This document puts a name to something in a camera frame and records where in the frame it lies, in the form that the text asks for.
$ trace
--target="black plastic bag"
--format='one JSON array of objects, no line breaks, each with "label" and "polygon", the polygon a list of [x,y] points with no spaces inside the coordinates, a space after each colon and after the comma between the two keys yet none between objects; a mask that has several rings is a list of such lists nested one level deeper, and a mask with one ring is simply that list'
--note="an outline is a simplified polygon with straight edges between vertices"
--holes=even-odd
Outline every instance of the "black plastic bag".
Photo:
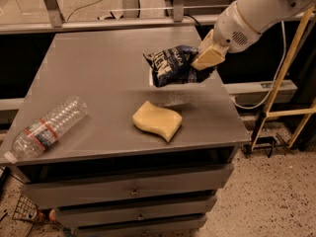
[{"label": "black plastic bag", "polygon": [[159,88],[168,84],[200,83],[208,78],[214,67],[199,71],[190,66],[197,54],[196,47],[178,45],[144,57],[152,68],[153,83]]}]

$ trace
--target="gray tabletop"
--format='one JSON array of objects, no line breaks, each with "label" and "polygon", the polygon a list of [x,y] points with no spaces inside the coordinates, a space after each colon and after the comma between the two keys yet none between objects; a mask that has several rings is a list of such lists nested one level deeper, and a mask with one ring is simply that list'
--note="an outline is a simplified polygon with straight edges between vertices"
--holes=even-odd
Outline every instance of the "gray tabletop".
[{"label": "gray tabletop", "polygon": [[[157,89],[142,56],[179,44],[198,46],[194,27],[56,35],[0,149],[0,164],[16,134],[70,95],[88,115],[42,156],[17,165],[96,159],[236,145],[249,134],[217,74],[200,84]],[[170,143],[137,129],[132,115],[145,102],[179,112],[183,124]]]}]

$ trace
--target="bottle label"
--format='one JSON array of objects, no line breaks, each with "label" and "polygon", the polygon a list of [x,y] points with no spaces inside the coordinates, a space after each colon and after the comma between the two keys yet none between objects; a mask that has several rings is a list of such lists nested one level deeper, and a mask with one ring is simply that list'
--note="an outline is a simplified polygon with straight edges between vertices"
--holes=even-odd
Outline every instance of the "bottle label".
[{"label": "bottle label", "polygon": [[58,139],[56,132],[42,118],[25,128],[24,133],[36,142],[42,151],[48,149]]}]

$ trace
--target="drawer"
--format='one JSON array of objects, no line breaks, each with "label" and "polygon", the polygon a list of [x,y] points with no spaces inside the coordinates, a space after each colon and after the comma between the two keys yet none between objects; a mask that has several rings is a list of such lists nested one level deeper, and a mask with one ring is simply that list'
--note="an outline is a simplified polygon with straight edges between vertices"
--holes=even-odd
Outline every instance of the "drawer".
[{"label": "drawer", "polygon": [[213,196],[209,191],[184,194],[178,197],[150,197],[104,204],[97,203],[85,208],[61,209],[56,212],[56,218],[64,226],[77,228],[79,226],[207,213],[215,202],[216,196]]},{"label": "drawer", "polygon": [[148,234],[199,229],[204,226],[206,217],[195,215],[172,219],[153,220],[138,224],[122,224],[76,231],[78,237],[145,237]]},{"label": "drawer", "polygon": [[95,179],[25,185],[23,193],[41,208],[147,198],[217,190],[225,185],[232,170],[232,165],[227,164],[147,171]]}]

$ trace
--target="wire basket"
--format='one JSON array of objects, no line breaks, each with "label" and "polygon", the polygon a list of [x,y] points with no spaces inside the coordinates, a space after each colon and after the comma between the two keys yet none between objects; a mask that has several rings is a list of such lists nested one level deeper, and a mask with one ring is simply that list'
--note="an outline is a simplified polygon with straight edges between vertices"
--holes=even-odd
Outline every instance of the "wire basket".
[{"label": "wire basket", "polygon": [[21,194],[12,219],[32,224],[58,224],[56,220],[49,220],[51,212],[52,209],[40,210],[36,204]]}]

